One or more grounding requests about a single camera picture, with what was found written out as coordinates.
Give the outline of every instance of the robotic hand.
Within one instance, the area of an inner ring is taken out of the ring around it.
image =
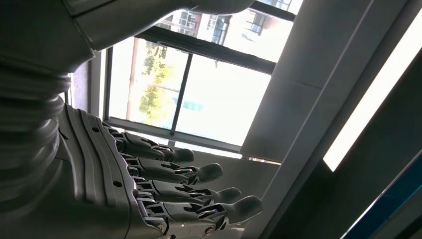
[[[261,211],[240,191],[194,189],[218,164],[182,167],[173,150],[70,106],[67,73],[178,9],[230,14],[252,0],[0,2],[0,237],[182,239]]]

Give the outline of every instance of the window frame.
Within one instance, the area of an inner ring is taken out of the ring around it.
[[[281,10],[275,6],[271,6],[262,2],[255,1],[250,7],[250,10],[253,10],[257,14],[264,13],[266,15],[274,16],[280,19],[294,21],[295,15],[288,11]],[[175,24],[163,21],[164,24],[170,26],[180,27],[180,24]],[[191,30],[189,27],[182,27],[186,30]],[[183,35],[178,32],[171,31],[169,29],[160,28],[153,26],[150,29],[142,32],[141,34],[135,36],[136,38],[141,38],[146,41],[160,44],[162,46],[172,47],[179,49],[188,53],[188,60],[185,66],[185,71],[183,74],[183,79],[180,87],[179,98],[176,105],[176,111],[173,118],[173,123],[171,129],[159,128],[143,123],[132,122],[129,120],[118,119],[109,116],[109,104],[110,104],[110,86],[111,86],[111,69],[112,69],[112,56],[113,56],[113,47],[110,47],[106,51],[106,73],[105,73],[105,105],[104,105],[104,122],[107,124],[123,128],[126,130],[144,133],[156,137],[166,138],[172,141],[179,141],[184,143],[195,144],[198,146],[224,150],[228,152],[238,153],[241,146],[234,145],[226,142],[221,142],[214,139],[204,138],[197,135],[191,135],[187,133],[182,133],[176,131],[177,121],[179,119],[180,110],[182,107],[183,96],[185,93],[185,88],[188,80],[189,70],[191,67],[193,54],[200,56],[205,56],[207,58],[214,59],[216,61],[221,61],[240,67],[248,68],[254,71],[262,72],[271,75],[275,67],[275,62],[258,58],[256,56],[232,50],[225,46],[200,40],[192,36]]]

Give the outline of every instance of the green foliage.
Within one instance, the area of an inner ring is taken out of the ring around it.
[[[163,59],[167,48],[147,42],[147,56],[144,61],[143,75],[153,76],[153,84],[149,85],[141,98],[139,110],[148,115],[147,124],[156,125],[161,119],[167,117],[167,107],[172,105],[172,100],[167,97],[168,91],[158,87],[165,81],[171,79],[173,68],[165,63]]]

